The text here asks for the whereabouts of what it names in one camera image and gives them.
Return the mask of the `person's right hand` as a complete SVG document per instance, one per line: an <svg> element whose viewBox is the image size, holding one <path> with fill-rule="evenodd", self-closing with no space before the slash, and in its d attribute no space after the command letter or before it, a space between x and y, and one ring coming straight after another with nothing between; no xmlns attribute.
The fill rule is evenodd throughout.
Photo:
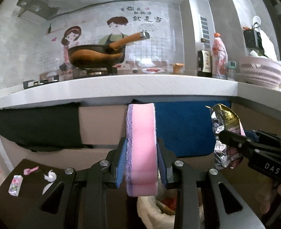
<svg viewBox="0 0 281 229"><path fill-rule="evenodd" d="M281 185L277 188L277 194L281 196ZM259 211L261 214L266 214L270 208L273 200L276 197L276 192L273 189L273 183L267 182L263 184L260 190L256 193L255 198L259 203Z"/></svg>

